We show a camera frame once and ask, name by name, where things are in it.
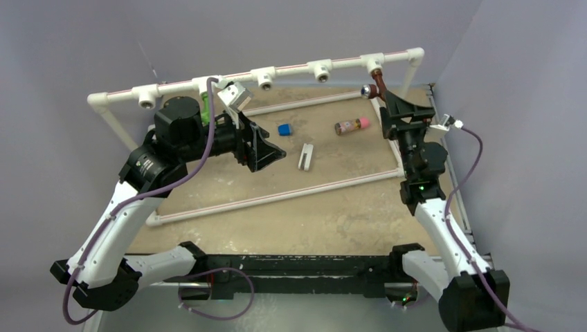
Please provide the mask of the brown faucet with blue cap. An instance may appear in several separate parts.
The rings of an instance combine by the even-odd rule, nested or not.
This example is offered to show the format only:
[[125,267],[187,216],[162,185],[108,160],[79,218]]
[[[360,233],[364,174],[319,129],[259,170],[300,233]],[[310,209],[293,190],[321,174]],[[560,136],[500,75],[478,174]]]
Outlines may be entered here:
[[375,69],[371,72],[371,78],[374,80],[374,84],[365,84],[361,87],[360,95],[363,99],[372,100],[379,98],[386,102],[386,94],[388,88],[383,79],[383,72],[381,69]]

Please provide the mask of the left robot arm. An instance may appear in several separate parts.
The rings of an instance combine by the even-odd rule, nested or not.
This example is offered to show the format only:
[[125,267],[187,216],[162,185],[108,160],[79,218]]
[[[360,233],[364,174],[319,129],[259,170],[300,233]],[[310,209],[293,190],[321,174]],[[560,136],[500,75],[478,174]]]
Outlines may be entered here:
[[187,165],[203,167],[211,156],[232,154],[237,162],[258,172],[283,159],[286,152],[269,142],[269,133],[239,114],[201,118],[199,102],[175,97],[154,115],[138,148],[119,173],[113,196],[98,224],[70,258],[51,266],[51,274],[66,287],[64,300],[82,308],[115,311],[142,288],[173,277],[190,283],[206,276],[202,252],[186,241],[144,259],[132,259],[127,250],[149,216],[171,191],[195,176]]

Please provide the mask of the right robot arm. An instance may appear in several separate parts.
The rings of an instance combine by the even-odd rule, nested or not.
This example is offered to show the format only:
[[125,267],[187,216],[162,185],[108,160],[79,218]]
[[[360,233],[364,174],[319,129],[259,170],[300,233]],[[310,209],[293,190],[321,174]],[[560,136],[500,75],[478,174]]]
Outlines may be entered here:
[[448,331],[497,328],[506,322],[510,281],[492,268],[467,239],[451,212],[456,193],[445,194],[440,175],[446,171],[448,151],[432,134],[463,129],[450,115],[433,124],[435,110],[410,103],[390,91],[383,93],[379,109],[383,137],[397,143],[404,181],[402,203],[433,240],[442,261],[437,264],[422,250],[411,250],[391,259],[390,276],[404,282],[415,279],[437,302]]

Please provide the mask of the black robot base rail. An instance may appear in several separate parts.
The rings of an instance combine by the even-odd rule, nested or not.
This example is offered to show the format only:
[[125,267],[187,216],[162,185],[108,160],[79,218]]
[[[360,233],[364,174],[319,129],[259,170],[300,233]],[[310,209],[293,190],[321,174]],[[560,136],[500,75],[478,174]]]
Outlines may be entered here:
[[208,284],[213,299],[254,292],[414,302],[420,295],[394,255],[206,255],[178,280]]

